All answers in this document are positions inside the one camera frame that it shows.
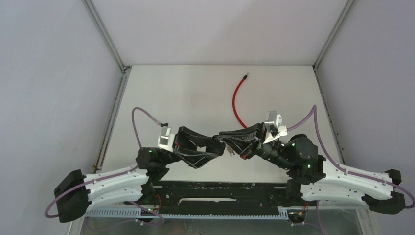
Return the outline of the black padlock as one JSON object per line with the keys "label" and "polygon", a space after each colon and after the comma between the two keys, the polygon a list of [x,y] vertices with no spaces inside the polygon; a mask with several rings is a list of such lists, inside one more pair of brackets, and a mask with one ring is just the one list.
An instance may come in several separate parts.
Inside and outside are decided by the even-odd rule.
{"label": "black padlock", "polygon": [[217,136],[213,136],[207,141],[205,151],[209,154],[222,156],[224,154],[225,148],[225,144],[221,142]]}

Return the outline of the key bunch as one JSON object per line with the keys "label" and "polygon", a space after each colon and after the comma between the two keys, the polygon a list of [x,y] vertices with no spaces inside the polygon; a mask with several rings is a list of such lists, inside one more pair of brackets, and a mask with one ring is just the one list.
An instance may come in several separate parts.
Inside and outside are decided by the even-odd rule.
{"label": "key bunch", "polygon": [[234,150],[232,148],[230,148],[229,146],[226,147],[226,150],[228,151],[228,153],[229,153],[230,156],[234,156],[235,155]]}

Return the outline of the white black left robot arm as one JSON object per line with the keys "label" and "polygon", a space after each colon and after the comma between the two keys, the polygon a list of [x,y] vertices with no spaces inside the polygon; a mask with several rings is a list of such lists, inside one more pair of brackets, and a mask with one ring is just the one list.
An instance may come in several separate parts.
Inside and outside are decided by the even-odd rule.
{"label": "white black left robot arm", "polygon": [[164,126],[157,147],[140,148],[134,165],[106,173],[70,172],[54,190],[56,217],[67,223],[101,206],[138,200],[149,204],[155,197],[153,185],[167,174],[167,165],[183,161],[198,169],[224,151],[218,135],[205,136],[185,126],[173,134]]}

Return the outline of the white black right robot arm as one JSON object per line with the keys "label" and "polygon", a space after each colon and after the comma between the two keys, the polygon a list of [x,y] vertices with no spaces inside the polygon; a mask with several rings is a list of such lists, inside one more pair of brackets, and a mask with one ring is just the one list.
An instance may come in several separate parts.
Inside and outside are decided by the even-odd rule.
{"label": "white black right robot arm", "polygon": [[287,205],[328,201],[337,205],[362,205],[376,213],[395,215],[406,206],[404,194],[394,185],[400,182],[397,170],[375,173],[331,162],[318,153],[318,147],[304,134],[287,143],[285,126],[258,123],[247,129],[223,131],[217,136],[240,158],[253,156],[282,168],[289,179],[279,199]]}

